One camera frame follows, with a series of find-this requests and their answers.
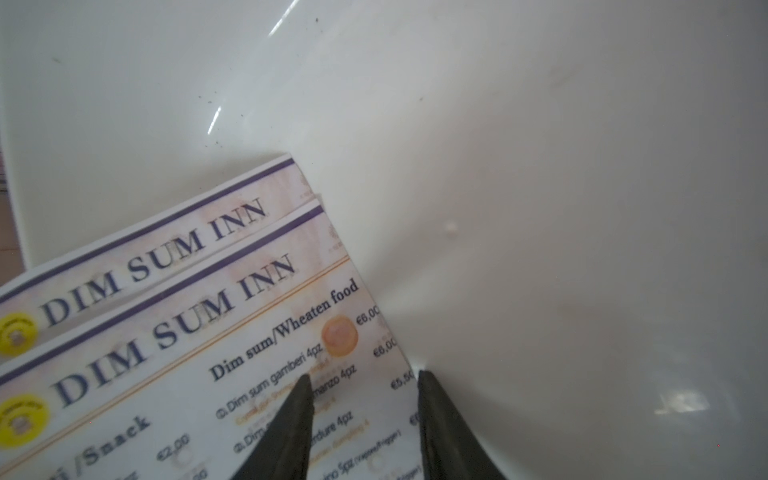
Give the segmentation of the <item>dim sum menu sheet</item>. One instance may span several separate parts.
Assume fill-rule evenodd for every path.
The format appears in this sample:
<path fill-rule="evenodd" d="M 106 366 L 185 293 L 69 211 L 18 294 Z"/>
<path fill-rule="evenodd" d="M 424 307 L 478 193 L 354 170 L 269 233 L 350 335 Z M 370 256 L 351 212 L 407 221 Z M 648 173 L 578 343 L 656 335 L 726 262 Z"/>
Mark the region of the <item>dim sum menu sheet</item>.
<path fill-rule="evenodd" d="M 5 479 L 227 479 L 311 382 L 312 479 L 420 479 L 416 381 L 310 202 L 1 368 Z"/>
<path fill-rule="evenodd" d="M 1 288 L 7 362 L 265 228 L 314 193 L 284 155 Z"/>

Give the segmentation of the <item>white plastic tray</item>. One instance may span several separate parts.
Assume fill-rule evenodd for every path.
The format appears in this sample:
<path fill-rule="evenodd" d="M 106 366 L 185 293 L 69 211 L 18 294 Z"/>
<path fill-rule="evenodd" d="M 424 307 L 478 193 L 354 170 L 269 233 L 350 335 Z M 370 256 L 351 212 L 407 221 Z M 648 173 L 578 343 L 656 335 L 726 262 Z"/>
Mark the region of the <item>white plastic tray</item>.
<path fill-rule="evenodd" d="M 292 155 L 513 479 L 767 475 L 763 1 L 5 1 L 27 266 Z"/>

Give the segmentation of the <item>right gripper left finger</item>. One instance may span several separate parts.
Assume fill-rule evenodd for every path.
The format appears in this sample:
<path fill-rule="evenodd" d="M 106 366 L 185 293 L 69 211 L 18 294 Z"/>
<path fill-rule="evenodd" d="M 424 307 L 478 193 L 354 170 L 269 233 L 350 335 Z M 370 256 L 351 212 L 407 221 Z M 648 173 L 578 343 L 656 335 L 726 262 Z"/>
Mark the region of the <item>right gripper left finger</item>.
<path fill-rule="evenodd" d="M 304 480 L 315 414 L 311 379 L 302 375 L 233 480 Z"/>

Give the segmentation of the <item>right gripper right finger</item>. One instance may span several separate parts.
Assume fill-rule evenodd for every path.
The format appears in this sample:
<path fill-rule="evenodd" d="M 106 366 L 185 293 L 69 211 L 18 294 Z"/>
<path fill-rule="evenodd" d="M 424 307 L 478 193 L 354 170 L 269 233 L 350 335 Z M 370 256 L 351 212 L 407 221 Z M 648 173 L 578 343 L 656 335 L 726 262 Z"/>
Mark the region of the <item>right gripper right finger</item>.
<path fill-rule="evenodd" d="M 427 370 L 418 375 L 417 406 L 425 479 L 505 479 L 437 377 Z"/>

